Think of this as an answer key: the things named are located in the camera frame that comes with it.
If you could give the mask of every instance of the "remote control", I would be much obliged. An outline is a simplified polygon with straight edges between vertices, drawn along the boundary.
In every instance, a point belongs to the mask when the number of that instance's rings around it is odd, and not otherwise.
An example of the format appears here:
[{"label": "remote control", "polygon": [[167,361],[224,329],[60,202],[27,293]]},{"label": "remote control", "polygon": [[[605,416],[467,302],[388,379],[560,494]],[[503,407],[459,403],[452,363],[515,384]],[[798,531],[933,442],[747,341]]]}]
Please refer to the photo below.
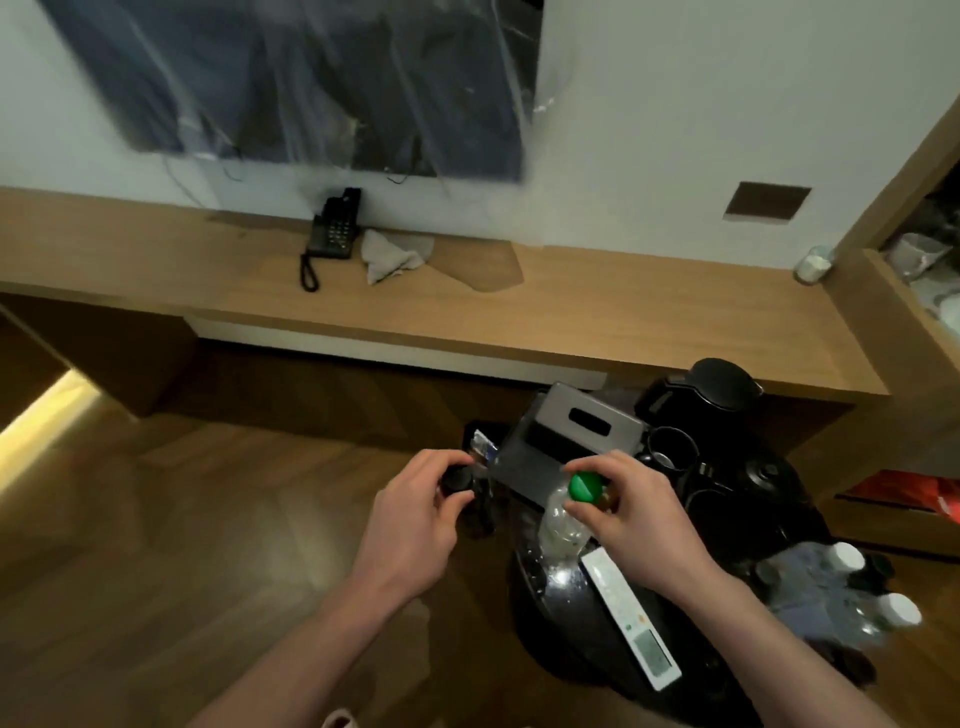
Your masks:
[{"label": "remote control", "polygon": [[581,561],[653,689],[659,692],[678,680],[680,668],[610,554],[601,547]]}]

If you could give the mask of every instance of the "wooden shelf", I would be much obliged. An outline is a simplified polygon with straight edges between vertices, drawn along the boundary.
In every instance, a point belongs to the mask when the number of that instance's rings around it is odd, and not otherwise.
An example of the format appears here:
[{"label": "wooden shelf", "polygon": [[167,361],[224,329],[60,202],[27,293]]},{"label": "wooden shelf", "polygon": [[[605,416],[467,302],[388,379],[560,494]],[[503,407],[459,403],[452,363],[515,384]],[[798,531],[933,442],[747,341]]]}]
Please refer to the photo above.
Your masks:
[{"label": "wooden shelf", "polygon": [[768,391],[887,394],[822,287],[788,271],[514,245],[525,282],[478,293],[424,267],[368,286],[322,261],[303,293],[299,220],[0,188],[0,291],[601,369],[736,362]]}]

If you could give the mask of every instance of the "display screen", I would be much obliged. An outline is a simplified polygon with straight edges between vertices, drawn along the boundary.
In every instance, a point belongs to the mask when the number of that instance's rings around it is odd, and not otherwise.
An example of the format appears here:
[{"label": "display screen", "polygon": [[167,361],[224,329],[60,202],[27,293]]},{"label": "display screen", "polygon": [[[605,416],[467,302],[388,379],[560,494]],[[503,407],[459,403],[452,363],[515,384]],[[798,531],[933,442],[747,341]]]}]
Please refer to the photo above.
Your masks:
[{"label": "display screen", "polygon": [[650,674],[654,677],[660,677],[670,669],[670,661],[663,654],[663,649],[654,633],[649,629],[634,640],[637,651],[643,657],[643,662],[650,668]]}]

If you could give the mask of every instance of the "plastic bottle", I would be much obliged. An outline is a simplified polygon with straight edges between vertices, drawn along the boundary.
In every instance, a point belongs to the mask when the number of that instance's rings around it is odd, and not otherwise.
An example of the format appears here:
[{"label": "plastic bottle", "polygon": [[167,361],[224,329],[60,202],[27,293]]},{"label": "plastic bottle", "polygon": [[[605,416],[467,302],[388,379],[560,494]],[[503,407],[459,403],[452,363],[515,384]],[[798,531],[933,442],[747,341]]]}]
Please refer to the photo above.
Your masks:
[{"label": "plastic bottle", "polygon": [[544,559],[563,561],[580,555],[593,534],[564,510],[564,503],[571,499],[593,503],[602,493],[603,483],[599,475],[575,473],[567,485],[550,494],[538,533]]},{"label": "plastic bottle", "polygon": [[815,600],[818,590],[844,587],[847,577],[866,563],[850,544],[803,542],[758,562],[754,573],[768,587],[767,606],[777,609]]},{"label": "plastic bottle", "polygon": [[775,614],[797,637],[854,649],[883,644],[888,633],[923,621],[917,605],[902,594],[874,596],[853,589],[823,592],[817,601]]}]

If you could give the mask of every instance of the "wall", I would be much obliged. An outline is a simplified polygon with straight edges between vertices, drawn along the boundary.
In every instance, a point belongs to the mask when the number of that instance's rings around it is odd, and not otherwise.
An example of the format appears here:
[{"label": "wall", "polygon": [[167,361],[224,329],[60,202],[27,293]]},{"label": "wall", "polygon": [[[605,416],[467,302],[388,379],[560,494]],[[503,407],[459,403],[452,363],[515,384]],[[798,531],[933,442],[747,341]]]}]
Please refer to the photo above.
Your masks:
[{"label": "wall", "polygon": [[[521,188],[170,167],[206,206],[307,217],[353,182],[372,225],[789,267],[840,239],[956,97],[957,27],[955,0],[547,0],[541,91],[563,91]],[[193,204],[124,147],[33,0],[0,7],[0,88],[0,183]],[[789,225],[724,221],[741,180],[814,191]]]}]

